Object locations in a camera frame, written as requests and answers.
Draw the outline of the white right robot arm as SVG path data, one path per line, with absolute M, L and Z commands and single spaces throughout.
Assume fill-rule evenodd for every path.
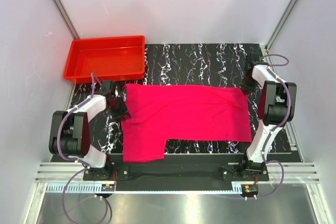
M 244 180 L 266 173 L 267 154 L 272 143 L 295 113 L 297 85 L 280 78 L 262 58 L 255 53 L 248 54 L 240 85 L 244 93 L 262 88 L 257 110 L 258 129 L 236 170 Z

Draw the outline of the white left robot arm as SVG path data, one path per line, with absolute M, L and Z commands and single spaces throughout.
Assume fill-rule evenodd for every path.
M 118 122 L 130 117 L 120 86 L 108 80 L 78 105 L 66 111 L 56 111 L 52 116 L 49 152 L 66 161 L 81 163 L 86 168 L 86 180 L 117 177 L 110 155 L 91 144 L 89 123 L 105 110 Z

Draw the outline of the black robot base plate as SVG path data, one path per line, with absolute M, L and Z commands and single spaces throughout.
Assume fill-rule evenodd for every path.
M 239 163 L 243 154 L 166 154 L 163 159 L 147 163 L 125 163 L 113 154 L 112 166 L 85 172 L 86 182 L 115 182 L 117 192 L 144 193 L 175 191 L 223 191 L 232 182 L 257 183 L 269 179 L 266 167 L 258 173 L 243 171 Z

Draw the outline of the pink t shirt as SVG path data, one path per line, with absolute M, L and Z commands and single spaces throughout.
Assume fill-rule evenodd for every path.
M 252 142 L 240 88 L 126 84 L 123 161 L 163 159 L 167 140 Z

